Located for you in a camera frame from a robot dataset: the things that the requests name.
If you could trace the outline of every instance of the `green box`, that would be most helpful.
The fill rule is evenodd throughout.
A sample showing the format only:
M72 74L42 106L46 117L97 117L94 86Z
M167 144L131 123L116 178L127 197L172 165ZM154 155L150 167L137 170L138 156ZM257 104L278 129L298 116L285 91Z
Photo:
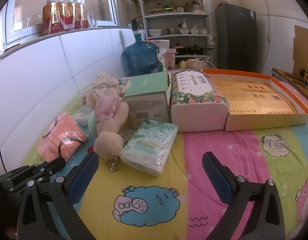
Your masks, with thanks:
M124 95L129 117L138 129L145 119L170 122L171 87L166 72L137 76Z

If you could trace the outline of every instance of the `white shelving unit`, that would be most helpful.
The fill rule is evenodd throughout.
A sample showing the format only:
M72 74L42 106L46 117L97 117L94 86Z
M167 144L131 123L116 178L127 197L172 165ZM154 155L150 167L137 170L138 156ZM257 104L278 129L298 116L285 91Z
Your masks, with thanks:
M210 1L207 0L208 8L204 8L205 13L195 13L195 12L166 12L166 13L157 13L157 14L148 14L146 10L146 3L151 2L155 0L139 0L140 8L141 8L141 13L142 13L142 19L143 19L143 24L144 24L144 29L145 29L145 37L147 40L153 40L153 39L161 39L161 38L173 38L177 37L181 39L182 37L192 37L196 39L206 39L206 45L207 45L207 40L209 37L209 34L171 34L171 35L160 35L156 37L151 37L148 35L148 21L150 20L164 20L164 19L170 19L170 18L203 18L205 19L205 26L207 25L207 22L209 22L209 31L210 34L212 34L212 20L211 20L211 8L210 8ZM211 61L213 61L213 51L208 50L207 53L209 55L197 55L197 57L210 57ZM189 57L195 57L194 55L176 55L177 58L189 58Z
M148 36L148 40L169 38L169 37L208 37L208 34L171 34L171 35L160 35L154 37Z

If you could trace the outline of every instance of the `blue water jug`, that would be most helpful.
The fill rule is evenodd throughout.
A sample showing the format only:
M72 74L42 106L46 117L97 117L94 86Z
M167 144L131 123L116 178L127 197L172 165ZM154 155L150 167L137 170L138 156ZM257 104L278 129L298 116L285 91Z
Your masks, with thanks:
M128 68L130 76L139 76L158 72L158 47L142 41L141 34L135 34L136 42L128 46L122 53L122 61Z

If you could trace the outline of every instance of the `cartoon sheep print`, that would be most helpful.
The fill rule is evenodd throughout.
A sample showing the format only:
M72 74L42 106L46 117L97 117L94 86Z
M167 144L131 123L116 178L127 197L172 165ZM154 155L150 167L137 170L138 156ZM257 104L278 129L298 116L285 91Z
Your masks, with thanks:
M262 143L263 149L272 156L282 157L290 152L287 142L277 134L262 136Z
M150 186L129 186L114 203L113 216L118 222L142 227L171 221L180 208L176 189Z
M308 178L302 189L299 189L295 200L298 202L297 221L304 221L308 216Z

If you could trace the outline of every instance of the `window sill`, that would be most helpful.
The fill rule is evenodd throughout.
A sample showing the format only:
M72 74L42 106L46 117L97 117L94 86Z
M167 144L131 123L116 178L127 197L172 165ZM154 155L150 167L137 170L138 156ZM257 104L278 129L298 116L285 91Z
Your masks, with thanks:
M15 45L14 47L11 47L10 49L7 49L7 51L5 51L3 54L0 55L0 60L4 59L8 55L18 51L19 49L22 49L24 47L27 47L29 45L32 45L34 43L37 43L39 41L43 41L43 40L46 40L46 39L49 39L49 38L52 38L52 37L61 36L61 35L65 35L65 34L68 34L68 33L83 32L83 31L90 31L90 30L103 30L103 29L129 29L129 28L128 27L120 27L120 26L100 26L100 27L94 27L94 28L71 30L71 31L67 31L67 32L63 31L63 32L54 33L54 34L50 34L50 35L45 35L45 36L39 37L38 39L26 41L26 42L21 43L19 45Z

